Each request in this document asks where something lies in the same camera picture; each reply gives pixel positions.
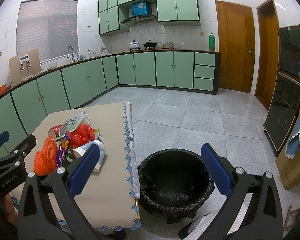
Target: window blind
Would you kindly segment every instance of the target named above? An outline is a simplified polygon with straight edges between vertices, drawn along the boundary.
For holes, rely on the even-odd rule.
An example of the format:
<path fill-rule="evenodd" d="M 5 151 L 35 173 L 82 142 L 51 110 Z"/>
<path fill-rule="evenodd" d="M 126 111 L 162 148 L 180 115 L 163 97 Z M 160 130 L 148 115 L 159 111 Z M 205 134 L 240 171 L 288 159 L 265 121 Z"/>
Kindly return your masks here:
<path fill-rule="evenodd" d="M 22 2 L 17 23 L 17 53 L 39 49 L 40 63 L 79 52 L 78 0 L 33 0 Z"/>

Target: black garbage bag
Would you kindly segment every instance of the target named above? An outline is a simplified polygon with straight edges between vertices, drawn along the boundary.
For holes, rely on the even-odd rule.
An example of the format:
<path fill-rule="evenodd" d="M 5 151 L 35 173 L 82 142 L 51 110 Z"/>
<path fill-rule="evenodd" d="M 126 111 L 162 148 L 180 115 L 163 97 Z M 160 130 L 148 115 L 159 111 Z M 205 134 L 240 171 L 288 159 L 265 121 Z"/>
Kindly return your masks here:
<path fill-rule="evenodd" d="M 167 224 L 194 218 L 214 190 L 214 183 L 196 153 L 166 149 L 151 154 L 138 167 L 139 204 Z"/>

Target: purple package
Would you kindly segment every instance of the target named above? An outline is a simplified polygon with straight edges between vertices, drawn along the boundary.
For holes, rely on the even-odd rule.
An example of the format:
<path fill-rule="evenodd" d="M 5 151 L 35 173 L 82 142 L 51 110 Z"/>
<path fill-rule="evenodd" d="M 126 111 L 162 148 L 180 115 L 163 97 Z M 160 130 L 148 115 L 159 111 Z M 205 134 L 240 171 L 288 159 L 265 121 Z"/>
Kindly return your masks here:
<path fill-rule="evenodd" d="M 68 135 L 68 133 L 66 133 L 64 138 L 60 142 L 59 149 L 56 156 L 56 163 L 58 168 L 62 167 L 69 146 L 70 146 L 70 136 Z"/>

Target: bottle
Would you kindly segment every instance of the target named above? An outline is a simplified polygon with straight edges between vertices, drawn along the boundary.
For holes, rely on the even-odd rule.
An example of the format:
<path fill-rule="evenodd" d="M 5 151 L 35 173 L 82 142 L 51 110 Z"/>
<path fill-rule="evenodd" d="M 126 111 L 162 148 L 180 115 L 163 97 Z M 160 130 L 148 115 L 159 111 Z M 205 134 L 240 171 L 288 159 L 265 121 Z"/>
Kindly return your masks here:
<path fill-rule="evenodd" d="M 212 46 L 214 48 L 213 51 L 215 51 L 216 50 L 216 38 L 215 38 L 215 36 L 213 36 L 213 33 L 211 33 L 209 36 L 209 49 L 212 50 Z"/>

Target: blue gripper pad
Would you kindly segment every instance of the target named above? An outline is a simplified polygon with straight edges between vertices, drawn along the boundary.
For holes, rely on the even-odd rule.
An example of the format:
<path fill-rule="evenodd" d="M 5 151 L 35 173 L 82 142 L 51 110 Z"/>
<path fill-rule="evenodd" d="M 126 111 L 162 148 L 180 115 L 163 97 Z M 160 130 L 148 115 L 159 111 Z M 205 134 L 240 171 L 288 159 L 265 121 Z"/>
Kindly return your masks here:
<path fill-rule="evenodd" d="M 201 147 L 201 160 L 217 185 L 220 194 L 229 197 L 232 193 L 231 178 L 207 144 Z"/>
<path fill-rule="evenodd" d="M 80 157 L 83 158 L 83 160 L 80 162 L 77 169 L 74 171 L 73 175 L 70 178 L 69 195 L 72 198 L 74 198 L 74 196 L 76 195 L 81 194 L 93 171 L 93 168 L 96 166 L 99 160 L 99 146 L 94 144 L 92 148 L 90 150 L 89 149 L 82 157 Z"/>

